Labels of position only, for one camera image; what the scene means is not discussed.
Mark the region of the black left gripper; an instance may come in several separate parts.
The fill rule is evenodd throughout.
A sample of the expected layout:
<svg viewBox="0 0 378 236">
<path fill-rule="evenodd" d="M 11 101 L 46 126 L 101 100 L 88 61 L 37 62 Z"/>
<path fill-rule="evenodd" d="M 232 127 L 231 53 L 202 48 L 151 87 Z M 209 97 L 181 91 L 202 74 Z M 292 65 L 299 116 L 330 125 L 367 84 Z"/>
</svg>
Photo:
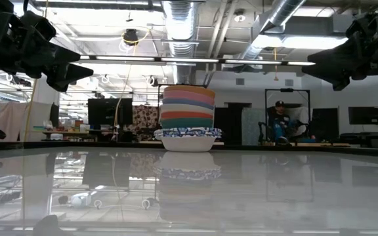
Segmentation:
<svg viewBox="0 0 378 236">
<path fill-rule="evenodd" d="M 23 16 L 0 11 L 0 70 L 18 72 L 38 79 L 45 70 L 47 84 L 58 92 L 66 92 L 70 83 L 90 77 L 94 71 L 75 64 L 81 55 L 52 44 L 56 35 L 52 24 L 32 11 Z"/>
</svg>

